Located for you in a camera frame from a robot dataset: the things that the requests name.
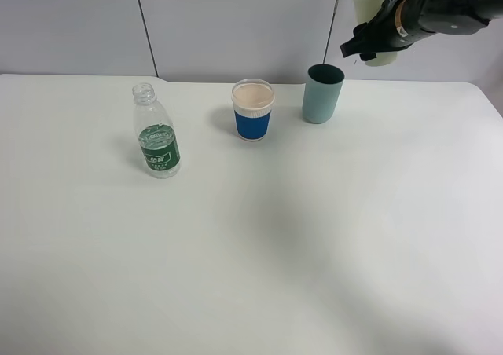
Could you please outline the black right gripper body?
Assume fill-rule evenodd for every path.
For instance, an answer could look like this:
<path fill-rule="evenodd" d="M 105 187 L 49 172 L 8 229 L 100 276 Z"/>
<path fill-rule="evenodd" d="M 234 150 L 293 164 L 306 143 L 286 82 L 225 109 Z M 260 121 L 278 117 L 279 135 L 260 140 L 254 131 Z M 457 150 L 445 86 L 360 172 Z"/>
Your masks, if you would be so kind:
<path fill-rule="evenodd" d="M 400 25 L 395 23 L 396 13 L 404 0 L 383 0 L 378 12 L 369 22 L 370 47 L 372 54 L 391 53 L 408 49 L 413 44 L 406 36 L 402 36 Z"/>

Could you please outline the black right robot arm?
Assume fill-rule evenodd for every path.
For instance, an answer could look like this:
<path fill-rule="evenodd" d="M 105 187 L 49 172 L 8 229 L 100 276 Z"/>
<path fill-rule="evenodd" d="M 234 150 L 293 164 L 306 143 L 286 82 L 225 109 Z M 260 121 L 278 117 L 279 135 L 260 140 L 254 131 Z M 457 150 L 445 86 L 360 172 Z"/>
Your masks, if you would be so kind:
<path fill-rule="evenodd" d="M 473 35 L 502 17 L 502 0 L 383 0 L 340 46 L 344 57 L 370 61 L 437 34 Z"/>

